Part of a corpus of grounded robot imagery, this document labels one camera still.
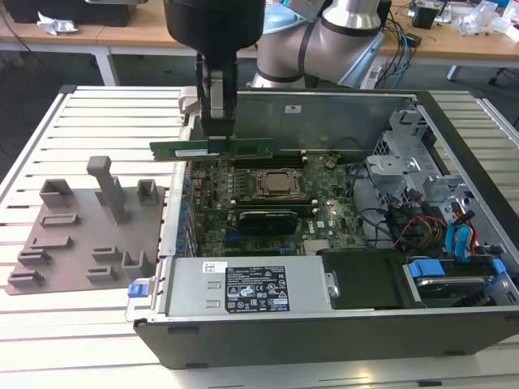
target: cpu socket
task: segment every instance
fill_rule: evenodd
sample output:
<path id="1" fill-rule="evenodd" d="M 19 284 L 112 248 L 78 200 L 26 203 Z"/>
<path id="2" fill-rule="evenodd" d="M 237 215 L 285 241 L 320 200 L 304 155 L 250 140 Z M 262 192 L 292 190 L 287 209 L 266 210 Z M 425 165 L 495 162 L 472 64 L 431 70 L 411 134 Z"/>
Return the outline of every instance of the cpu socket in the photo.
<path id="1" fill-rule="evenodd" d="M 256 174 L 255 198 L 302 199 L 299 177 L 301 173 L 293 169 L 264 170 Z"/>

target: floor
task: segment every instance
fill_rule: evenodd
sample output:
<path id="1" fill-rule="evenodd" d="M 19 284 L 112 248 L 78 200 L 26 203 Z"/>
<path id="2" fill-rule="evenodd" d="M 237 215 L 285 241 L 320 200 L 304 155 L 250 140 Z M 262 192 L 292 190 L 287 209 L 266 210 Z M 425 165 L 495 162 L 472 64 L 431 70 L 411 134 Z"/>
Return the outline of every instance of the floor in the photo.
<path id="1" fill-rule="evenodd" d="M 27 54 L 25 65 L 7 68 L 0 75 L 0 181 L 24 147 L 62 84 L 102 85 L 91 56 L 87 54 L 41 53 L 40 59 L 52 74 Z M 184 86 L 195 83 L 194 58 L 116 56 L 121 85 Z M 500 76 L 495 86 L 487 81 L 491 68 L 464 68 L 456 82 L 445 78 L 447 66 L 411 66 L 400 82 L 400 89 L 468 90 L 488 98 L 510 121 L 519 114 L 519 77 Z M 252 80 L 255 60 L 239 63 L 240 86 Z M 320 86 L 332 86 L 320 83 Z"/>

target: warning label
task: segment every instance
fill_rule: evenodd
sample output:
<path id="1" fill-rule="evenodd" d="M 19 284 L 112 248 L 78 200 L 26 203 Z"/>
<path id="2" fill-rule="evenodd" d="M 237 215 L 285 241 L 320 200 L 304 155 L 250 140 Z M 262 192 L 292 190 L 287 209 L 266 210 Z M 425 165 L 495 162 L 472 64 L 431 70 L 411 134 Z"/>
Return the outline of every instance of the warning label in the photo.
<path id="1" fill-rule="evenodd" d="M 285 267 L 227 267 L 225 309 L 230 314 L 289 311 Z"/>

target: white sticker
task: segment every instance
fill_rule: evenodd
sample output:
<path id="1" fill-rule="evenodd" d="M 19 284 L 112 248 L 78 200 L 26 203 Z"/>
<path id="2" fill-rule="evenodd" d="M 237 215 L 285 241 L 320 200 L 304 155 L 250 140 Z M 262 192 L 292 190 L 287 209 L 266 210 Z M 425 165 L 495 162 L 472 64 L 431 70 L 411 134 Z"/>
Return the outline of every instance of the white sticker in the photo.
<path id="1" fill-rule="evenodd" d="M 217 156 L 218 153 L 208 153 L 207 148 L 200 148 L 197 150 L 175 150 L 175 156 Z"/>
<path id="2" fill-rule="evenodd" d="M 285 105 L 285 113 L 301 113 L 301 105 Z"/>
<path id="3" fill-rule="evenodd" d="M 204 262 L 203 273 L 225 273 L 227 262 Z"/>

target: plastic bag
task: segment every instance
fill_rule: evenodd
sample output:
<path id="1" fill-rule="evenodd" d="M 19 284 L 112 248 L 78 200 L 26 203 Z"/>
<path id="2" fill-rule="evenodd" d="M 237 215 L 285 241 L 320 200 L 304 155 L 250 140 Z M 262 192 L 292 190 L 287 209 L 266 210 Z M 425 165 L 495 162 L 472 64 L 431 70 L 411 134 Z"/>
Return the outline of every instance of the plastic bag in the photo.
<path id="1" fill-rule="evenodd" d="M 497 4 L 483 0 L 470 14 L 459 17 L 454 21 L 454 26 L 461 36 L 479 34 L 490 31 L 492 21 L 499 17 L 495 12 Z"/>
<path id="2" fill-rule="evenodd" d="M 38 12 L 38 16 L 40 17 L 40 21 L 36 24 L 39 28 L 50 35 L 57 36 L 58 32 L 79 31 L 72 20 L 52 19 L 48 18 L 47 16 L 43 16 L 40 12 Z"/>
<path id="3" fill-rule="evenodd" d="M 503 19 L 509 23 L 519 24 L 519 0 L 510 0 L 504 10 Z"/>

